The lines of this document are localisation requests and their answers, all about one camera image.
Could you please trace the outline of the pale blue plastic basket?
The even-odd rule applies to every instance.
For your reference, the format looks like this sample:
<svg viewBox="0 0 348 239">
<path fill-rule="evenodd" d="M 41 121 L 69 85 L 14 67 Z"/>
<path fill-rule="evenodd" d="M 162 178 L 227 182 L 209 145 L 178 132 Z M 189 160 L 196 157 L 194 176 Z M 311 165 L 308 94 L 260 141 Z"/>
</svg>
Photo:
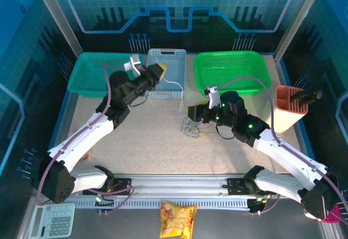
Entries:
<svg viewBox="0 0 348 239">
<path fill-rule="evenodd" d="M 148 93 L 149 98 L 183 99 L 187 52 L 184 49 L 151 48 L 147 53 L 146 65 L 164 63 L 167 66 L 164 79 L 154 91 Z"/>
</svg>

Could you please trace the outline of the teal plastic basket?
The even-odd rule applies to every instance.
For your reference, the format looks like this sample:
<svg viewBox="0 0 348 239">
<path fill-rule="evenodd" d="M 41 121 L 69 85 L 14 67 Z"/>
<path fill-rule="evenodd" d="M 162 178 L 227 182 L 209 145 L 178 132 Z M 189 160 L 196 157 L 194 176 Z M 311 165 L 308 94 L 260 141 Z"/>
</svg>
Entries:
<svg viewBox="0 0 348 239">
<path fill-rule="evenodd" d="M 125 71 L 123 64 L 130 57 L 130 53 L 84 52 L 75 63 L 67 89 L 84 97 L 103 98 L 106 79 L 116 71 Z M 125 72 L 131 80 L 135 78 L 132 71 Z"/>
</svg>

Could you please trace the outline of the bright green plastic basket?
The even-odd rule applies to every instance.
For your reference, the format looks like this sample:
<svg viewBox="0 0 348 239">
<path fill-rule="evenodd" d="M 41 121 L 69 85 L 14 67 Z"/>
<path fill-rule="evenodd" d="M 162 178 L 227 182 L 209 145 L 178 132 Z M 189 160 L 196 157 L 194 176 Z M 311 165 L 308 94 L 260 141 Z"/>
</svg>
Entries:
<svg viewBox="0 0 348 239">
<path fill-rule="evenodd" d="M 254 51 L 205 52 L 194 58 L 196 86 L 204 93 L 207 86 L 219 87 L 228 81 L 252 76 L 271 86 L 271 78 L 263 57 Z"/>
</svg>

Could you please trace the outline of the cream orange holder container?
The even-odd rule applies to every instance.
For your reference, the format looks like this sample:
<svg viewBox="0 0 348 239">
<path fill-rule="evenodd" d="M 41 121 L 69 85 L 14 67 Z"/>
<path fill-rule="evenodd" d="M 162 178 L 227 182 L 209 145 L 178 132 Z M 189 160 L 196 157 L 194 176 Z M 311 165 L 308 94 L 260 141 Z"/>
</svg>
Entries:
<svg viewBox="0 0 348 239">
<path fill-rule="evenodd" d="M 290 98 L 300 91 L 303 89 L 288 85 L 276 86 L 272 93 L 276 133 L 285 132 L 308 113 L 309 105 L 300 105 L 299 99 L 290 101 Z"/>
</svg>

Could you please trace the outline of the yellow snack bag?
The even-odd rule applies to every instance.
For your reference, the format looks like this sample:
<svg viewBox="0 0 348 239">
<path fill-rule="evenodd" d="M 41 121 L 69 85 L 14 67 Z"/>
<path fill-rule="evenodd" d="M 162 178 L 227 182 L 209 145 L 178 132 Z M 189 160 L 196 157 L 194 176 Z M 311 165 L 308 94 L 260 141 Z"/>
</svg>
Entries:
<svg viewBox="0 0 348 239">
<path fill-rule="evenodd" d="M 179 236 L 192 239 L 197 205 L 180 206 L 167 200 L 160 207 L 160 238 Z"/>
</svg>

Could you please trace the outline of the pink plastic object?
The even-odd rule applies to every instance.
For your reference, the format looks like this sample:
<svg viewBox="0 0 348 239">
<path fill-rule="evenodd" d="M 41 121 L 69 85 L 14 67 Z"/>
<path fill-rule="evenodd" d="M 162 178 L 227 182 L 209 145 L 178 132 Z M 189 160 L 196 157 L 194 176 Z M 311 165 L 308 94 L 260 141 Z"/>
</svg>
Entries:
<svg viewBox="0 0 348 239">
<path fill-rule="evenodd" d="M 327 215 L 325 219 L 322 219 L 322 222 L 325 223 L 339 223 L 340 222 L 340 208 L 338 205 L 334 206 L 331 212 Z"/>
</svg>

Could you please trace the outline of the white desk calculator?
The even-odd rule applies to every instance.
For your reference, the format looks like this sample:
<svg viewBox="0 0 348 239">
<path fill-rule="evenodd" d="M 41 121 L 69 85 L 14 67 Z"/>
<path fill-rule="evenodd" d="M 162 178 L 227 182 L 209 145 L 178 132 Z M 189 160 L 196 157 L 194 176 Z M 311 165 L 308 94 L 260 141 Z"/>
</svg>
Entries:
<svg viewBox="0 0 348 239">
<path fill-rule="evenodd" d="M 36 206 L 30 220 L 28 239 L 60 239 L 72 232 L 74 203 Z"/>
</svg>

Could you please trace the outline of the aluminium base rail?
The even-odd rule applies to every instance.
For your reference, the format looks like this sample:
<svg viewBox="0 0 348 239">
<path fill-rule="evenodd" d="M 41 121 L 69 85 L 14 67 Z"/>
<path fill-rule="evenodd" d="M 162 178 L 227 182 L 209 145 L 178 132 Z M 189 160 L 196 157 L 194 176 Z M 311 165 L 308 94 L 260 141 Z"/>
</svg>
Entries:
<svg viewBox="0 0 348 239">
<path fill-rule="evenodd" d="M 241 179 L 242 174 L 116 174 L 117 178 L 130 178 L 135 187 L 135 198 L 246 198 L 258 194 L 237 189 L 229 195 L 227 179 Z"/>
</svg>

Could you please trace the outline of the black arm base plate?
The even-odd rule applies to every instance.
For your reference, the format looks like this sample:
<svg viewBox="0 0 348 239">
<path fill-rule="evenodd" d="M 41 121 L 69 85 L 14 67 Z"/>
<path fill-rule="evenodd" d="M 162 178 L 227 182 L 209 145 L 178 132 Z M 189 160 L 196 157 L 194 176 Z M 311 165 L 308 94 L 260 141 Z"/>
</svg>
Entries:
<svg viewBox="0 0 348 239">
<path fill-rule="evenodd" d="M 228 178 L 226 182 L 229 196 L 246 195 L 249 193 L 244 178 Z"/>
<path fill-rule="evenodd" d="M 114 178 L 111 186 L 108 188 L 108 193 L 120 191 L 123 189 L 128 189 L 126 191 L 117 193 L 116 195 L 128 196 L 132 189 L 129 189 L 132 185 L 132 180 L 130 178 Z"/>
</svg>

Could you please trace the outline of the aluminium frame post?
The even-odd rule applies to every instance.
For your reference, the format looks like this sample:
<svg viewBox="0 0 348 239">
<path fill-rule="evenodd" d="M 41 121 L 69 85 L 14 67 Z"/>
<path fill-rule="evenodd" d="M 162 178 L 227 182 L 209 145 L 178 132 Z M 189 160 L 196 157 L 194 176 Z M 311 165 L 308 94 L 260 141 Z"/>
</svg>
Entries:
<svg viewBox="0 0 348 239">
<path fill-rule="evenodd" d="M 307 17 L 313 3 L 315 0 L 302 0 L 300 2 L 299 8 L 296 12 L 296 15 L 291 20 L 289 26 L 285 30 L 274 55 L 275 63 L 279 62 L 287 48 L 289 47 L 291 41 L 293 40 L 295 34 L 297 33 L 300 25 Z"/>
<path fill-rule="evenodd" d="M 65 40 L 69 44 L 71 50 L 73 51 L 76 58 L 78 58 L 82 53 L 82 47 L 80 46 L 76 35 L 70 26 L 65 14 L 63 13 L 57 0 L 43 0 L 48 11 L 56 22 L 58 28 L 63 34 Z"/>
</svg>

